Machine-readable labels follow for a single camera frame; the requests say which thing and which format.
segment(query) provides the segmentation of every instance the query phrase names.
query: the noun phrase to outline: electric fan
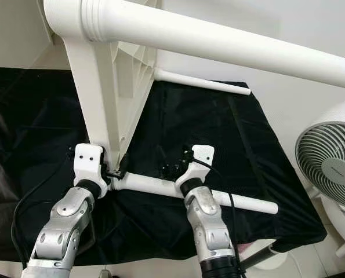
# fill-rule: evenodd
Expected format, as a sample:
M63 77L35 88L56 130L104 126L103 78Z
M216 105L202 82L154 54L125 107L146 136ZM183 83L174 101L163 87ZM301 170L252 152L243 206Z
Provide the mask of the electric fan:
M302 132L296 158L307 179L328 197L322 196L322 203L345 240L345 101ZM345 254L345 244L336 254Z

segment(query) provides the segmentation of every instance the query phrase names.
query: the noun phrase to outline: ribbed plastic panel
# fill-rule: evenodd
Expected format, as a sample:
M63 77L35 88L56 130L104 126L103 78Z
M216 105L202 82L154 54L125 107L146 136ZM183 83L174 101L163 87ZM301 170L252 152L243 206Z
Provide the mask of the ribbed plastic panel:
M345 163L345 124L326 123L307 130L298 140L296 156L304 175L322 193L345 206L345 185L331 181L322 171L327 159Z

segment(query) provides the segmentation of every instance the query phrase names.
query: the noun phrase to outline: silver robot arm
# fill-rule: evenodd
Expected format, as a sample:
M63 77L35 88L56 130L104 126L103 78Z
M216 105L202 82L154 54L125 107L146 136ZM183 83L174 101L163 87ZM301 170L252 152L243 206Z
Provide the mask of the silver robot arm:
M89 144L75 148L75 187L51 209L50 220L39 233L21 278L68 278L83 230L91 222L97 198L108 185L102 177L103 149Z
M211 166L214 148L194 145L193 161L176 180L176 189L184 196L187 217L193 229L195 248L203 278L236 278L239 273L229 231L221 218L221 207L204 185Z

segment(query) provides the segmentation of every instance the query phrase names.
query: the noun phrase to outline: white pole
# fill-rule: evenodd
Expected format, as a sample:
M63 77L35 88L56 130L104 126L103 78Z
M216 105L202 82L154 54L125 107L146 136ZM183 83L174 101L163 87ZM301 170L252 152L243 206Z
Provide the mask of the white pole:
M190 76L181 75L181 74L174 74L172 72L164 71L160 68L154 69L154 79L156 81L168 81L172 83L218 90L222 92L244 94L246 96L251 94L251 90L248 88L224 84L224 83L215 82L215 81L209 81L209 80L190 77Z
M126 173L126 176L119 181L115 179L113 183L113 189L129 189L175 198L183 198L183 195L181 194L181 192L176 190L175 183L172 181L165 181L159 178L151 178L144 175L137 175L132 173ZM213 190L212 195L218 204L222 206L231 206L228 193ZM278 205L276 203L244 197L236 194L232 194L231 196L233 197L235 207L239 209L259 211L269 214L276 214L278 212Z
M345 87L339 56L124 0L82 3L83 28L94 41L137 43Z

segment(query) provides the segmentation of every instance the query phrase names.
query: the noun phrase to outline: black fabric cover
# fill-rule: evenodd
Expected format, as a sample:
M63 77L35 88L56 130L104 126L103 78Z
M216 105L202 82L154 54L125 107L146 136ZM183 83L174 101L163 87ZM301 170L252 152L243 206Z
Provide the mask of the black fabric cover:
M233 83L245 86L245 83ZM10 240L17 201L45 179L69 146L86 142L86 129L70 71L0 68L0 259L18 260ZM254 97L154 82L129 147L129 172L160 177L160 156L180 158L184 145L215 147L212 189L271 200L277 215L237 210L240 243L275 238L288 251L319 242L325 229ZM30 248L52 203L72 186L68 161L27 202L21 225ZM37 204L37 201L48 201ZM93 211L95 245L76 265L117 264L152 257L195 255L193 233L181 199L135 191L109 192ZM223 219L233 231L230 209ZM88 240L85 234L82 242Z

